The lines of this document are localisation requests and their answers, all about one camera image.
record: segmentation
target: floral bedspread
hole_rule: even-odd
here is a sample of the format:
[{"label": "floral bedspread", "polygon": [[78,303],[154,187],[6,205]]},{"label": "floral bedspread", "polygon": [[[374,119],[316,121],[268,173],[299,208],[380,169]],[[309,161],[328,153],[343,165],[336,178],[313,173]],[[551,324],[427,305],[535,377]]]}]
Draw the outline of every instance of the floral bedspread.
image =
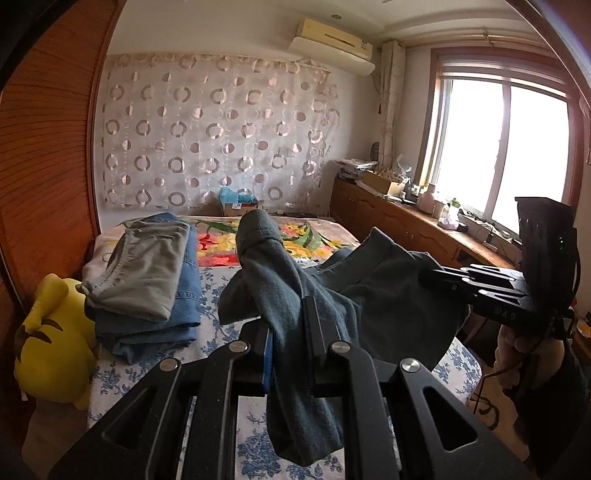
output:
[{"label": "floral bedspread", "polygon": [[[217,347],[236,340],[242,323],[222,326],[217,317],[220,294],[239,267],[200,268],[203,299],[199,339],[190,346],[165,351],[135,365],[127,365],[101,349],[92,381],[88,425],[92,426],[134,384],[160,360],[168,356],[181,362],[205,358]],[[460,401],[466,403],[480,380],[481,370],[472,354],[454,339],[433,370]],[[264,398],[241,397],[236,432],[235,478],[240,480],[337,480],[344,479],[343,450],[308,466],[301,467],[279,458],[267,433]]]},{"label": "floral bedspread", "polygon": [[[236,232],[239,217],[181,216],[197,229],[200,267],[239,265],[236,255]],[[356,247],[359,242],[338,223],[321,219],[273,217],[279,226],[285,249],[292,257],[322,262],[342,247]]]},{"label": "floral bedspread", "polygon": [[[197,229],[197,263],[199,267],[238,266],[236,232],[240,217],[180,216]],[[283,238],[285,249],[302,264],[323,262],[342,247],[355,248],[359,242],[338,223],[322,219],[273,217]],[[92,260],[82,270],[83,278],[101,275],[117,242],[125,232],[123,225],[101,233],[95,239]]]}]

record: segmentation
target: person's hand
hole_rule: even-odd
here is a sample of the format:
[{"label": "person's hand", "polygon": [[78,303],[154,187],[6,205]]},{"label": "person's hand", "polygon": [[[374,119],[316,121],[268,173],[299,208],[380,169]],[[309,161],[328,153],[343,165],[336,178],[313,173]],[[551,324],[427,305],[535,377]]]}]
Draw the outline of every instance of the person's hand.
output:
[{"label": "person's hand", "polygon": [[[501,325],[495,351],[495,372],[518,362],[524,353],[529,353],[539,341],[539,338],[517,337],[512,328]],[[540,357],[540,362],[532,384],[533,390],[544,385],[560,369],[564,359],[564,343],[562,340],[547,338],[535,349],[534,354]],[[501,387],[512,388],[519,384],[520,367],[521,364],[497,377]]]}]

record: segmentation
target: bright window glass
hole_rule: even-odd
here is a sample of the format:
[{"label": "bright window glass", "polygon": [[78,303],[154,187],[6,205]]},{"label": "bright window glass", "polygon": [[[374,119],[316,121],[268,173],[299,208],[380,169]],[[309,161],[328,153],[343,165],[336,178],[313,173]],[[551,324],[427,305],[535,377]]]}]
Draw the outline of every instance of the bright window glass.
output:
[{"label": "bright window glass", "polygon": [[437,190],[484,212],[503,123],[500,83],[454,80]]},{"label": "bright window glass", "polygon": [[566,102],[511,87],[507,157],[492,219],[518,233],[515,197],[549,197],[560,202],[568,159]]}]

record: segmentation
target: blue floral bedsheet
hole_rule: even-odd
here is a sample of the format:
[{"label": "blue floral bedsheet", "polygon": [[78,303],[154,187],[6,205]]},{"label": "blue floral bedsheet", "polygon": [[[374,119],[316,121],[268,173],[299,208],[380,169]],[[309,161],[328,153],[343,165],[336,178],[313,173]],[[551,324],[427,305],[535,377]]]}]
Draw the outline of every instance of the blue floral bedsheet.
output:
[{"label": "blue floral bedsheet", "polygon": [[[217,302],[222,290],[240,267],[200,268],[203,289],[199,340],[183,349],[165,351],[135,365],[127,365],[101,349],[92,381],[88,425],[92,426],[134,384],[160,360],[168,356],[183,363],[205,358],[224,343],[238,338],[242,322],[222,326],[217,318]],[[481,376],[472,354],[454,339],[433,370],[460,401],[466,403]],[[271,447],[265,418],[265,398],[241,397],[238,404],[235,478],[244,480],[337,480],[343,479],[343,450],[310,465],[300,467],[279,458]]]}]

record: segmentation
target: air conditioner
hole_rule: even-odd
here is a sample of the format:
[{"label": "air conditioner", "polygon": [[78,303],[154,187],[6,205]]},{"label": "air conditioner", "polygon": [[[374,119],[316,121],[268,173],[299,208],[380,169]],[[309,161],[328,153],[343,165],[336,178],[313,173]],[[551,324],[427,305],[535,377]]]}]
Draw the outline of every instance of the air conditioner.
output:
[{"label": "air conditioner", "polygon": [[289,51],[356,75],[369,75],[372,45],[338,28],[306,18],[298,27]]}]

